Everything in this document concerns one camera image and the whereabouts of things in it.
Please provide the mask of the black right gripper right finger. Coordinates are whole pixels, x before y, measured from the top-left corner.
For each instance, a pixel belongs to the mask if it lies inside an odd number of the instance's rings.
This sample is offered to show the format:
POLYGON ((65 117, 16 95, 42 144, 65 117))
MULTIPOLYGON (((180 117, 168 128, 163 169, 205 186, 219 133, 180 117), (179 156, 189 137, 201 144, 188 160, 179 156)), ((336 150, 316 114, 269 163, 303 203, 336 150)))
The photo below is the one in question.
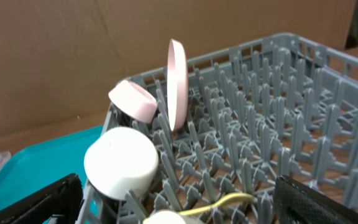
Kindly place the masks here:
POLYGON ((358 213, 287 175, 275 181, 273 206, 279 223, 358 224, 358 213))

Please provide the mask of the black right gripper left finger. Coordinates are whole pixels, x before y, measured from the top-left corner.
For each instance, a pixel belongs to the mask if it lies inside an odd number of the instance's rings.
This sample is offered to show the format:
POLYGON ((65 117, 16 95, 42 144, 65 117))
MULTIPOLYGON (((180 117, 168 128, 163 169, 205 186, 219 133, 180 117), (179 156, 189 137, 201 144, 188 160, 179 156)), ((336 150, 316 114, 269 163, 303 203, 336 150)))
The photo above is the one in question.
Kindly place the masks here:
POLYGON ((2 209, 0 224, 75 223, 82 203, 82 183, 72 173, 2 209))

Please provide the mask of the yellow plastic spoon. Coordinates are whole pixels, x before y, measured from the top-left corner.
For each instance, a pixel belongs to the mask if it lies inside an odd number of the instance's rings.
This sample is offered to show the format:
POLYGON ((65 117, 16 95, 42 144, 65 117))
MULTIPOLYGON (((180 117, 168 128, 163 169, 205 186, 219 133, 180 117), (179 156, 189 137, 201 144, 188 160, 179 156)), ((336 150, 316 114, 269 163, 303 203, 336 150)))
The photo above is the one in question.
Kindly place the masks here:
POLYGON ((237 202, 251 203, 253 199, 254 196, 251 194, 247 194, 244 192, 233 192, 223 196, 222 198, 220 198, 218 201, 216 201, 211 205, 194 208, 191 210, 180 211, 179 214, 183 216, 198 215, 200 213, 210 212, 212 209, 215 208, 226 207, 231 203, 237 203, 237 202))

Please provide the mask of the white bowl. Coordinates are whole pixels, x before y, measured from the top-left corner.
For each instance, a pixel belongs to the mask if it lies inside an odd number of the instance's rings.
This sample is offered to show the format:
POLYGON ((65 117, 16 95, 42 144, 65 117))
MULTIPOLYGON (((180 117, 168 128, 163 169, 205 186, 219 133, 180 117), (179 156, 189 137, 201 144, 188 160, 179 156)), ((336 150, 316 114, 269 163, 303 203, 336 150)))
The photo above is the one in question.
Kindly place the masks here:
POLYGON ((128 127, 106 131, 86 151, 84 167, 93 187, 108 198, 124 200, 133 190, 145 194, 157 172, 158 152, 143 133, 128 127))

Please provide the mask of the pink bowl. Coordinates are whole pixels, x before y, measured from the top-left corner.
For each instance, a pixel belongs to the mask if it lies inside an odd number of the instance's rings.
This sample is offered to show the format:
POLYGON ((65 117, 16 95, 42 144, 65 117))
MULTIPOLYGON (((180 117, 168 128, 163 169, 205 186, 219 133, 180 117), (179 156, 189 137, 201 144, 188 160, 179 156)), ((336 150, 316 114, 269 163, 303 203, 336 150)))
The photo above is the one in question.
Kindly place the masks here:
POLYGON ((128 80, 119 82, 108 93, 108 97, 126 115, 143 123, 151 123, 158 108, 153 95, 128 80))

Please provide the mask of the pink plate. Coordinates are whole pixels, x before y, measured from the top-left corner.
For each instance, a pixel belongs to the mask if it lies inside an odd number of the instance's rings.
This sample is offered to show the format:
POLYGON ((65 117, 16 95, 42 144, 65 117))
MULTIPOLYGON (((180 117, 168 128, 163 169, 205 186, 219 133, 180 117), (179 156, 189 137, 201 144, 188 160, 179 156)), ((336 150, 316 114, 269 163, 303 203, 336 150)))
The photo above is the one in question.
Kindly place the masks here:
POLYGON ((167 63, 167 108, 170 129, 180 129, 188 107, 188 66, 181 42, 171 39, 167 63))

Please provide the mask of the cream plastic cup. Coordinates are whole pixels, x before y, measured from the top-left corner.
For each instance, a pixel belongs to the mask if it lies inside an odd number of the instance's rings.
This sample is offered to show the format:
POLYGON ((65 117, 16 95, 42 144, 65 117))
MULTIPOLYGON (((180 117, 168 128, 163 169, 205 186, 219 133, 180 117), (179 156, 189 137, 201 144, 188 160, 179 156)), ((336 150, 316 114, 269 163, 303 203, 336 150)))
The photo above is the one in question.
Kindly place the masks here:
POLYGON ((199 219, 180 215, 171 210, 162 210, 146 218, 143 224, 204 224, 199 219))

